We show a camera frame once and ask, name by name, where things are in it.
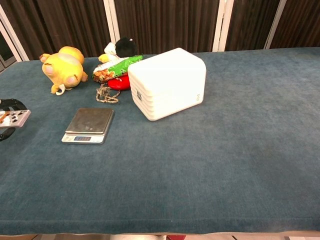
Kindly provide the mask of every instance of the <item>dark curtain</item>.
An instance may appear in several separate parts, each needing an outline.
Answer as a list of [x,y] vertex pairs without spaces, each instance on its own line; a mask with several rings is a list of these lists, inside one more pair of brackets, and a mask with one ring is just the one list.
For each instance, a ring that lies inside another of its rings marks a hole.
[[103,0],[0,0],[30,60],[63,46],[97,57],[111,41]]
[[320,1],[287,0],[271,49],[320,47]]
[[132,38],[139,54],[174,48],[211,52],[219,0],[115,0],[121,37]]
[[263,49],[280,0],[234,0],[225,51]]

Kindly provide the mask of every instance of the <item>table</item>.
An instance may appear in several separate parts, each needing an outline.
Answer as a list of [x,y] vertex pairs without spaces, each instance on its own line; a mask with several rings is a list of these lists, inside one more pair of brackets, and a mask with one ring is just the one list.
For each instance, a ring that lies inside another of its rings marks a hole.
[[[51,94],[40,61],[0,74],[31,110],[0,143],[0,235],[319,231],[320,48],[195,55],[203,103],[155,122],[92,80]],[[63,144],[90,107],[115,111],[105,143]]]

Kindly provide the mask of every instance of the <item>rope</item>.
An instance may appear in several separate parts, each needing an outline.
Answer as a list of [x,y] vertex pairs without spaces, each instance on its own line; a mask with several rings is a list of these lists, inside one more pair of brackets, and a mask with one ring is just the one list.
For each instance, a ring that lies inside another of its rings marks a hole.
[[120,95],[121,91],[118,91],[115,95],[111,96],[111,90],[112,89],[110,87],[101,84],[100,88],[96,90],[95,99],[101,103],[116,104],[119,102],[117,97]]

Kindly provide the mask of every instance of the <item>plush toy foot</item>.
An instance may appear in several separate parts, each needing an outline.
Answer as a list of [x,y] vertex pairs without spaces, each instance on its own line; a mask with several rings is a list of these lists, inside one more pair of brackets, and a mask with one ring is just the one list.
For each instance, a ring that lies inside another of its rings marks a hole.
[[85,72],[83,72],[81,82],[86,82],[86,81],[88,81],[88,75]]
[[51,93],[56,94],[56,92],[59,91],[59,86],[58,85],[52,85],[51,87]]

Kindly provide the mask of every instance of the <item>green snack bag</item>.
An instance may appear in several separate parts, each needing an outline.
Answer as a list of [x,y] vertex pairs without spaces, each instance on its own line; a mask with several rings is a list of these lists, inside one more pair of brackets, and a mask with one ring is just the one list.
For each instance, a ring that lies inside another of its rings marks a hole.
[[142,55],[131,56],[107,69],[95,71],[93,73],[93,80],[98,83],[106,83],[110,79],[121,77],[128,72],[129,65],[139,62],[142,59]]

